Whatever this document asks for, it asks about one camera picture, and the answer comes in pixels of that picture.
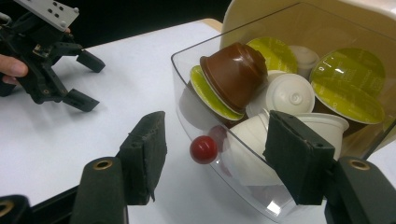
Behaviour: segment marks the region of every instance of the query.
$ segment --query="screw hole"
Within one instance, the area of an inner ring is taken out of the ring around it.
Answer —
[[[13,207],[14,207],[14,203],[12,201],[6,200],[0,202],[0,217],[3,217],[7,213],[9,213]]]
[[[363,170],[363,171],[370,170],[370,165],[363,161],[350,160],[349,164],[353,168],[358,169],[358,170]]]
[[[97,162],[94,166],[93,169],[95,170],[105,170],[108,167],[113,165],[113,161],[105,160],[105,161],[99,161]]]

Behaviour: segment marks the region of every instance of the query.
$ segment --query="brown coffee capsule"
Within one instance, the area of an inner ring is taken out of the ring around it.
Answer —
[[[201,57],[200,64],[217,96],[237,113],[243,113],[258,90],[267,83],[264,57],[241,43],[234,43],[209,57]]]

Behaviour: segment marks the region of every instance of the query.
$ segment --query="black background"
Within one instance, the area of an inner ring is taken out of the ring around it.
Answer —
[[[58,0],[78,7],[71,24],[76,42],[88,48],[133,35],[212,18],[223,21],[231,0]],[[0,0],[0,12],[16,20],[26,9]]]

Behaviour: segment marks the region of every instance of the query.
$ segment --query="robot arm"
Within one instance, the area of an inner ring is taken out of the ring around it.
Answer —
[[[78,16],[78,9],[55,1],[15,0],[29,12],[17,21],[0,26],[0,53],[26,63],[29,73],[17,80],[37,104],[64,102],[85,112],[99,102],[77,90],[68,91],[52,70],[62,56],[78,56],[77,61],[98,73],[105,64],[74,42],[66,28]],[[14,85],[0,83],[0,96],[8,96]]]
[[[381,171],[334,147],[292,115],[271,111],[263,155],[297,204],[321,204],[336,223],[395,223],[396,191]]]

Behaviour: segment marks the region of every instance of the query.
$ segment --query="clear plastic container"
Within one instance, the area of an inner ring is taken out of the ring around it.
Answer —
[[[229,152],[238,150],[239,154],[263,164],[265,160],[226,127],[233,125],[235,121],[224,122],[224,119],[216,116],[194,93],[190,84],[191,69],[199,65],[202,56],[210,56],[236,41],[246,44],[262,36],[278,38],[290,46],[307,47],[320,58],[336,49],[358,48],[372,52],[382,62],[386,71],[385,84],[376,99],[384,108],[384,121],[365,125],[343,139],[341,156],[360,158],[366,158],[372,153],[394,126],[396,104],[392,101],[396,96],[396,64],[392,55],[396,53],[396,41],[319,7],[299,3],[172,56],[177,114],[186,134],[192,140],[197,136],[208,134],[215,126],[222,126],[227,131],[227,137],[224,139],[222,152],[210,165],[236,193],[265,216],[278,222],[290,213],[302,211],[308,206],[296,205],[285,186],[281,184],[247,186],[238,179],[237,175],[234,175],[238,173],[238,167],[235,167],[233,153],[230,156]],[[239,142],[237,148],[235,144],[228,144],[235,140]]]

